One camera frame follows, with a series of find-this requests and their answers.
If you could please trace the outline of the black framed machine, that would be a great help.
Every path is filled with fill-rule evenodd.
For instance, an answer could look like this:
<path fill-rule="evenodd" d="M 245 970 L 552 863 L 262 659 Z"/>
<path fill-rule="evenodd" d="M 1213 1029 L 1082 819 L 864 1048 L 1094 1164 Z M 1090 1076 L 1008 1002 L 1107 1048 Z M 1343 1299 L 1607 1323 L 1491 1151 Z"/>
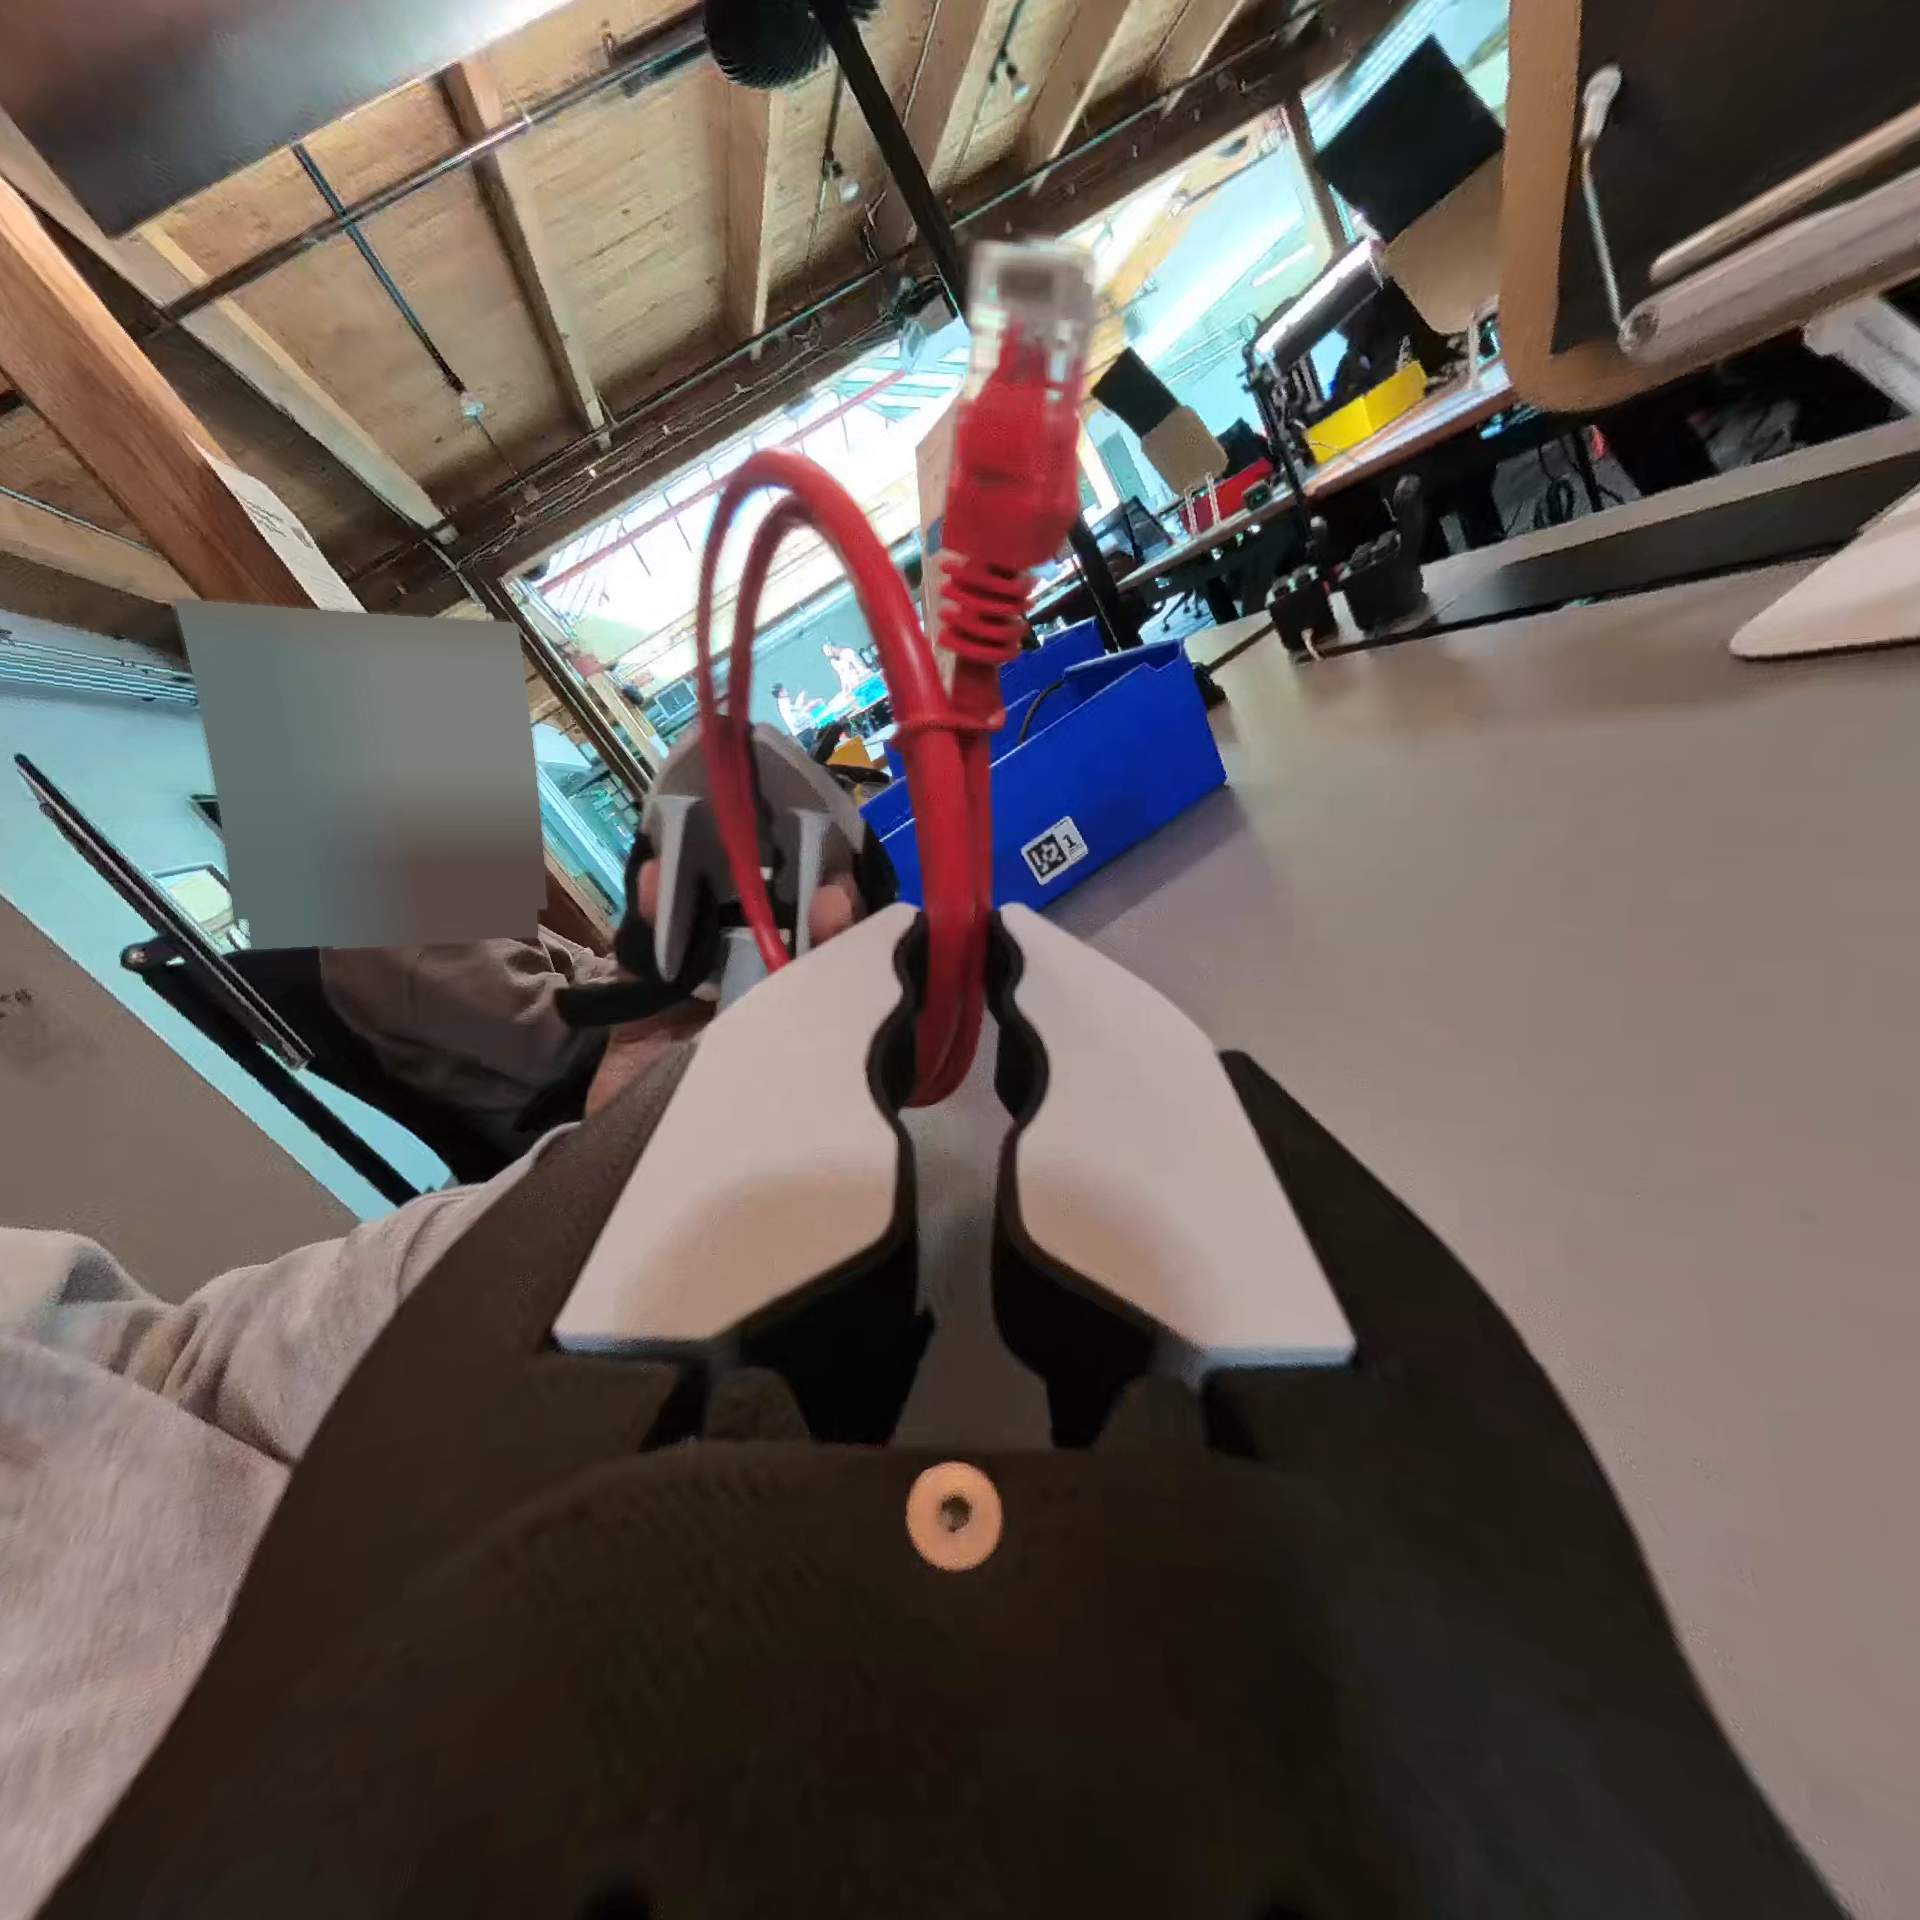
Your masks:
<path fill-rule="evenodd" d="M 1435 334 L 1386 269 L 1386 244 L 1361 239 L 1245 345 L 1245 378 L 1275 467 L 1308 467 L 1304 428 L 1416 360 L 1445 372 Z"/>

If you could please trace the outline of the person's grey sweatshirt torso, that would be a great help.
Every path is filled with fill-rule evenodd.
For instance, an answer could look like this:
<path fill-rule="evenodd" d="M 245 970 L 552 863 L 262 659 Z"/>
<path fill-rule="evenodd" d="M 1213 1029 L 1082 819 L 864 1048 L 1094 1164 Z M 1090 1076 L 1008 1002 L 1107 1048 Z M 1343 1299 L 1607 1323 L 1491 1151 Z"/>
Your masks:
<path fill-rule="evenodd" d="M 5 1231 L 5 1917 L 199 1677 L 413 1240 L 388 1214 L 165 1303 L 88 1239 Z"/>

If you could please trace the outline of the large cardboard backed black screen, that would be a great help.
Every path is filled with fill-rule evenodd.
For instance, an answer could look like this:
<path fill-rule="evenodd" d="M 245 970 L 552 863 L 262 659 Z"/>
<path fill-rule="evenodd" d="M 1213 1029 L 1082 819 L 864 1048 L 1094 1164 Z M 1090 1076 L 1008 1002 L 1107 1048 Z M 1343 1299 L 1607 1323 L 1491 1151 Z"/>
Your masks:
<path fill-rule="evenodd" d="M 1917 281 L 1917 2 L 1511 2 L 1499 327 L 1577 414 Z"/>

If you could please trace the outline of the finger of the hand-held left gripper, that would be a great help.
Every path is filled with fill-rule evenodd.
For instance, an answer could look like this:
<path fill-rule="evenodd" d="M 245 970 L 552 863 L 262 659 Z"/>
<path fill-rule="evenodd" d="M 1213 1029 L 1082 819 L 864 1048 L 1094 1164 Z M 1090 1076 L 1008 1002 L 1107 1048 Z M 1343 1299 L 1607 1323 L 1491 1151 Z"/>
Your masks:
<path fill-rule="evenodd" d="M 830 766 L 781 728 L 759 728 L 759 836 L 776 925 L 791 949 L 806 955 L 823 889 L 843 882 L 859 896 L 864 819 Z"/>
<path fill-rule="evenodd" d="M 653 974 L 751 974 L 751 932 L 708 790 L 708 763 L 685 733 L 641 813 L 641 955 Z"/>

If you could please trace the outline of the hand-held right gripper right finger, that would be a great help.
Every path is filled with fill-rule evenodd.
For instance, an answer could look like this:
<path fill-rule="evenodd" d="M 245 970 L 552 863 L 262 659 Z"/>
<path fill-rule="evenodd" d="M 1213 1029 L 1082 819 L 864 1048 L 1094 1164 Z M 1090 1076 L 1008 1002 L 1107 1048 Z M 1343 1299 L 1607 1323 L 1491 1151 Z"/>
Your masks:
<path fill-rule="evenodd" d="M 990 1010 L 996 1331 L 1053 1445 L 1094 1445 L 1144 1378 L 1337 1370 L 1356 1329 L 1227 1062 L 1164 992 L 1021 906 L 996 914 Z"/>

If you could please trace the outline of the blue plastic bin with sticker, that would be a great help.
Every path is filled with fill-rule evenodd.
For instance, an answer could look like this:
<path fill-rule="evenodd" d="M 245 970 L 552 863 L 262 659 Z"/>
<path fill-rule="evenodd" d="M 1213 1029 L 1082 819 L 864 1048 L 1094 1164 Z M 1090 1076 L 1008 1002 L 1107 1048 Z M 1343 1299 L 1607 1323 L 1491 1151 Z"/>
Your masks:
<path fill-rule="evenodd" d="M 1068 668 L 990 735 L 994 906 L 1046 912 L 1224 786 L 1178 639 Z"/>

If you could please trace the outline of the person's left forearm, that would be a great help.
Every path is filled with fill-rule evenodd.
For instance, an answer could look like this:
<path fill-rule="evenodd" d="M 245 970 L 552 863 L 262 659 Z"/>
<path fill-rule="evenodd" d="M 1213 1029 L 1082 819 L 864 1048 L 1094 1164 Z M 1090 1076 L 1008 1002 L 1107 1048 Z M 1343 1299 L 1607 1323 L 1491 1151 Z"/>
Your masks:
<path fill-rule="evenodd" d="M 577 1122 L 474 1189 L 409 1203 L 343 1239 L 204 1285 L 157 1329 L 157 1390 L 292 1466 L 326 1409 L 438 1261 Z"/>

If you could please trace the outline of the person's left hand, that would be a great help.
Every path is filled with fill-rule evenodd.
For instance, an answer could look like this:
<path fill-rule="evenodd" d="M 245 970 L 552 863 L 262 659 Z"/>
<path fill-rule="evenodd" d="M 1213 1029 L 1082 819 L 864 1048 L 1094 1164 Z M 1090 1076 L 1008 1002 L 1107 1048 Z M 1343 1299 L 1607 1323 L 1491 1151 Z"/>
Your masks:
<path fill-rule="evenodd" d="M 692 1062 L 708 1018 L 685 1002 L 658 1018 L 637 1018 L 612 1029 L 603 1055 L 588 1080 L 584 1118 L 621 1105 L 633 1087 L 672 1090 Z"/>

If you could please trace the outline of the black metal pole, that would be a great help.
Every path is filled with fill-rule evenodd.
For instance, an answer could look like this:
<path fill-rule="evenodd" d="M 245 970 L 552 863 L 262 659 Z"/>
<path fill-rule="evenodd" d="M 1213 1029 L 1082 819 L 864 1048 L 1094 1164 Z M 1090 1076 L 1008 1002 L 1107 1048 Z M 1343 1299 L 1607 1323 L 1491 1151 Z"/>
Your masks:
<path fill-rule="evenodd" d="M 820 22 L 835 55 L 840 75 L 850 82 L 859 114 L 874 134 L 885 174 L 899 188 L 904 210 L 911 213 L 917 239 L 930 247 L 930 265 L 948 299 L 962 321 L 970 321 L 973 308 L 962 247 L 956 244 L 942 197 L 934 192 L 924 165 L 911 147 L 904 122 L 895 110 L 893 95 L 873 67 L 873 55 L 861 42 L 850 2 L 806 2 L 806 10 Z M 1083 515 L 1076 515 L 1068 522 L 1068 548 L 1076 556 L 1082 585 L 1090 592 L 1090 605 L 1107 651 L 1138 651 L 1139 626 L 1129 617 L 1128 601 L 1121 599 L 1121 588 Z"/>

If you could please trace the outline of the yellow plastic bin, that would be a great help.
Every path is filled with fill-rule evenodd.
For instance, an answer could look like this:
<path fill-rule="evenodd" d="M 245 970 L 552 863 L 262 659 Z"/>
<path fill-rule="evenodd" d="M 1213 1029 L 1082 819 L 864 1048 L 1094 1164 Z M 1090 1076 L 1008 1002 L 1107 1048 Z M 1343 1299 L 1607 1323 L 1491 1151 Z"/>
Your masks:
<path fill-rule="evenodd" d="M 1406 360 L 1393 375 L 1337 405 L 1304 428 L 1308 459 L 1330 464 L 1412 414 L 1428 400 L 1428 372 Z"/>

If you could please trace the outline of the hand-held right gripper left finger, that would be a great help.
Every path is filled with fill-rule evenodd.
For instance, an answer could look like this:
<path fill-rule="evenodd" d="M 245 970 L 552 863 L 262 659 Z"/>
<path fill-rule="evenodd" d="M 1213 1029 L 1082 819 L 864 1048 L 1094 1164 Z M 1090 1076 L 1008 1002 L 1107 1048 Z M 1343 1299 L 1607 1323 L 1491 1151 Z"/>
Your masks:
<path fill-rule="evenodd" d="M 560 1311 L 563 1352 L 775 1370 L 827 1445 L 885 1445 L 924 1359 L 917 912 L 795 960 L 699 1040 Z"/>

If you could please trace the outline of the black round ceiling fan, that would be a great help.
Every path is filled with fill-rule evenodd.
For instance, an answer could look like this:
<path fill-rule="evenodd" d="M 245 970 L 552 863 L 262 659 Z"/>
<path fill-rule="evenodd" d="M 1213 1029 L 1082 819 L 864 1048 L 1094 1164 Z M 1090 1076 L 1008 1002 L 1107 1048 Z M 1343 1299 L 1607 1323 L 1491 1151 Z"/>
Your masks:
<path fill-rule="evenodd" d="M 832 55 L 823 13 L 864 22 L 881 2 L 702 2 L 708 55 L 720 71 L 751 92 L 784 92 Z"/>

